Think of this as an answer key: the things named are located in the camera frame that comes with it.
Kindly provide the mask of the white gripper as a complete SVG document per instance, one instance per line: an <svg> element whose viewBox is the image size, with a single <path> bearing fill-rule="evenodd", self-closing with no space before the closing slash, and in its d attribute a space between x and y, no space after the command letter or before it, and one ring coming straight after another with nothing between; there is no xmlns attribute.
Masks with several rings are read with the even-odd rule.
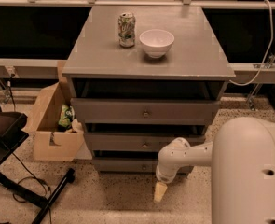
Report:
<svg viewBox="0 0 275 224"><path fill-rule="evenodd" d="M157 182L155 185L154 202L160 203L168 188L166 184L170 184L175 179L176 171L172 169L162 169L158 166L156 169L156 177L160 182Z"/></svg>

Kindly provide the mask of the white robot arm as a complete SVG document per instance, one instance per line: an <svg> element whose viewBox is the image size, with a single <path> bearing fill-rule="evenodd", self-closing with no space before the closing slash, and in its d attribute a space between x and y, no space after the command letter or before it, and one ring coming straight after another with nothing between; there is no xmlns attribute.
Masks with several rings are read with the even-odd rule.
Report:
<svg viewBox="0 0 275 224"><path fill-rule="evenodd" d="M211 168L212 224L275 224L275 123L240 117L212 142L172 140L158 153L155 202L187 166Z"/></svg>

